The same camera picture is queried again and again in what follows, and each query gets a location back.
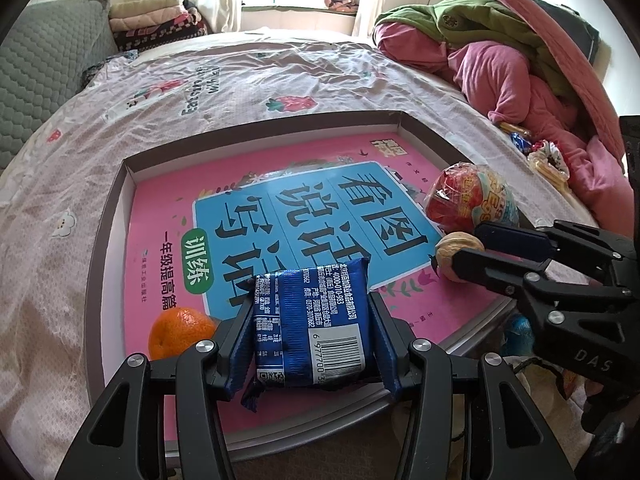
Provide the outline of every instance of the pink book cover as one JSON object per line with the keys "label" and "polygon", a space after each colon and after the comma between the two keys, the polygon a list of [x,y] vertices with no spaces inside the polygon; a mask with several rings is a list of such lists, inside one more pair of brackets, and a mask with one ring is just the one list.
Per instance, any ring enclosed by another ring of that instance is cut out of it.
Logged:
{"label": "pink book cover", "polygon": [[[148,354],[156,317],[188,306],[234,317],[253,274],[370,258],[369,286],[417,337],[436,343],[496,298],[431,269],[439,231],[422,203],[440,171],[396,133],[361,134],[214,160],[142,181],[127,236],[126,353]],[[247,379],[254,371],[251,369]],[[339,392],[269,390],[257,413],[219,402],[225,433],[269,424]],[[166,403],[165,439],[175,440]]]}

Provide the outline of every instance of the gray pillow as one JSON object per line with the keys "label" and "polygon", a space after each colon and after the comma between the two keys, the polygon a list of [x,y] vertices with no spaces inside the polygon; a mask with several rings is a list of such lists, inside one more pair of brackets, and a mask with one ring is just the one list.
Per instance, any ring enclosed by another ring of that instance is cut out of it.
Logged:
{"label": "gray pillow", "polygon": [[118,49],[109,0],[26,7],[0,45],[0,173],[31,134],[81,90],[82,71]]}

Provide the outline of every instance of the das logo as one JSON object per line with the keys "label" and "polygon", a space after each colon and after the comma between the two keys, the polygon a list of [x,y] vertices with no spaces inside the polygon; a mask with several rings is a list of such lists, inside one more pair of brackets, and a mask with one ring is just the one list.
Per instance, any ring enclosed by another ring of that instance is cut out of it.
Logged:
{"label": "das logo", "polygon": [[613,361],[611,359],[601,361],[599,355],[596,355],[590,358],[588,352],[583,349],[578,350],[578,353],[574,357],[574,361],[578,361],[578,362],[587,361],[587,364],[589,366],[593,368],[597,368],[601,372],[608,372],[609,369],[611,368],[611,365],[613,364]]}

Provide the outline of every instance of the bed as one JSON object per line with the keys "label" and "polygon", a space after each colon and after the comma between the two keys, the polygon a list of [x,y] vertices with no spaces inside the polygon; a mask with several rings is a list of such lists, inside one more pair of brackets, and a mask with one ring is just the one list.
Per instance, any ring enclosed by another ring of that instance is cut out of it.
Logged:
{"label": "bed", "polygon": [[[0,175],[0,429],[35,478],[54,477],[90,407],[87,270],[122,159],[207,130],[340,110],[405,111],[473,162],[499,169],[533,224],[596,225],[456,88],[350,36],[265,29],[114,59]],[[580,279],[559,267],[555,277]]]}

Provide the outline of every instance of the green jacket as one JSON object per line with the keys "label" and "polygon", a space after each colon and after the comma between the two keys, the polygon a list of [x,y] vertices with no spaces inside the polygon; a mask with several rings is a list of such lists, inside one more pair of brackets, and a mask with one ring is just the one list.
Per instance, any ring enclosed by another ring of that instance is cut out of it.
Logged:
{"label": "green jacket", "polygon": [[511,46],[531,62],[531,72],[544,79],[557,96],[578,100],[556,60],[540,37],[515,12],[497,0],[443,0],[439,4],[396,7],[380,14],[376,24],[405,23],[438,42],[461,47],[474,41]]}

